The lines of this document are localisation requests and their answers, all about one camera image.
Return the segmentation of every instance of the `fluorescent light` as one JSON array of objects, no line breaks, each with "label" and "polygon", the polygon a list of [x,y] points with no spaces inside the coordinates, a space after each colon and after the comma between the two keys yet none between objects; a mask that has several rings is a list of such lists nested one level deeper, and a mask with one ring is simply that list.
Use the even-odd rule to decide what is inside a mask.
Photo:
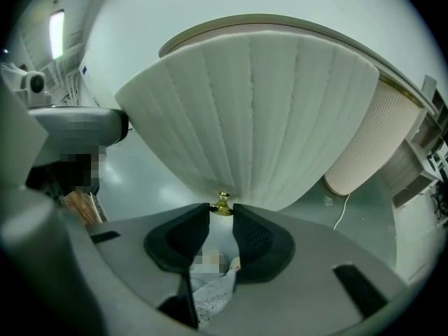
[{"label": "fluorescent light", "polygon": [[56,60],[62,56],[62,38],[64,35],[64,11],[60,10],[50,16],[51,55]]}]

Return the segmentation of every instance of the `white pleated panel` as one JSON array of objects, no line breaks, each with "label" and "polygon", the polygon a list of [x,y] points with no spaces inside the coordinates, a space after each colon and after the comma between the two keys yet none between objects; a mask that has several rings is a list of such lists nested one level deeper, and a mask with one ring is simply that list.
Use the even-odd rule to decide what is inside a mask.
[{"label": "white pleated panel", "polygon": [[115,96],[161,161],[205,202],[279,210],[322,177],[358,129],[378,70],[342,46],[273,31],[163,57]]},{"label": "white pleated panel", "polygon": [[398,148],[419,110],[399,91],[378,81],[355,137],[325,173],[330,188],[337,194],[347,195],[368,180]]}]

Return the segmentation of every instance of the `black rectangular slot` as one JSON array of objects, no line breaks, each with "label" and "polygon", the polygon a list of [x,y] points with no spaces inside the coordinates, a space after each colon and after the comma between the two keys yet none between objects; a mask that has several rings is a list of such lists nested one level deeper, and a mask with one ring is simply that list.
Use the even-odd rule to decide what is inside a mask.
[{"label": "black rectangular slot", "polygon": [[91,240],[93,241],[93,244],[98,244],[102,242],[106,242],[107,240],[115,239],[116,237],[119,237],[120,234],[117,232],[102,232],[101,234],[95,234],[90,235]]},{"label": "black rectangular slot", "polygon": [[387,304],[386,298],[355,265],[340,265],[335,267],[333,272],[365,318]]}]

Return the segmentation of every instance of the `white cylinder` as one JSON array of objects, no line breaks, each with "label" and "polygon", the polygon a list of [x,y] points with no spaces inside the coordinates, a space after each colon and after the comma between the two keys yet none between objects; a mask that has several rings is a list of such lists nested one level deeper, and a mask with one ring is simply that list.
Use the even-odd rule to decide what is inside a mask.
[{"label": "white cylinder", "polygon": [[419,109],[397,89],[378,81],[361,126],[325,173],[329,189],[337,195],[348,195],[368,180],[406,137]]}]

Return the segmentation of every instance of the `curved beige rim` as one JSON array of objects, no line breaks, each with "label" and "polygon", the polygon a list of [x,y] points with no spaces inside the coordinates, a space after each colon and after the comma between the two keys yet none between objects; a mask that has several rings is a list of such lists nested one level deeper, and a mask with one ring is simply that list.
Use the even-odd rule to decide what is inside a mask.
[{"label": "curved beige rim", "polygon": [[248,14],[222,17],[208,21],[185,30],[171,38],[159,50],[159,57],[164,57],[183,46],[207,40],[215,36],[263,30],[296,32],[318,36],[328,41],[341,44],[350,50],[354,50],[378,68],[380,74],[379,79],[382,82],[395,88],[419,108],[424,107],[433,115],[437,112],[432,101],[412,81],[374,51],[335,30],[289,16]]},{"label": "curved beige rim", "polygon": [[339,194],[338,192],[336,192],[333,188],[330,187],[330,184],[328,184],[327,182],[327,178],[325,177],[325,175],[323,176],[323,181],[325,182],[326,187],[328,188],[328,190],[333,193],[334,195],[338,196],[338,197],[346,197],[348,194],[343,195],[343,194]]}]

